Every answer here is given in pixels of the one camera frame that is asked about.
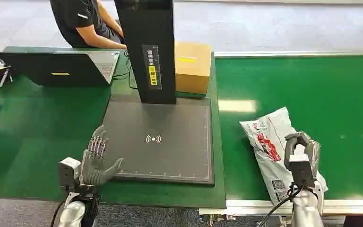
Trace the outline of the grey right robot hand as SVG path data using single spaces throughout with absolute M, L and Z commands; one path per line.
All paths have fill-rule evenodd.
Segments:
M 315 187 L 319 170 L 320 143 L 303 131 L 285 136 L 285 167 L 298 188 Z

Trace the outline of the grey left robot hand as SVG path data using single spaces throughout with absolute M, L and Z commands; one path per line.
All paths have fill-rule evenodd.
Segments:
M 101 186 L 120 171 L 124 158 L 118 158 L 108 168 L 103 168 L 108 143 L 109 136 L 106 135 L 104 125 L 101 125 L 95 129 L 83 152 L 79 177 L 82 184 Z

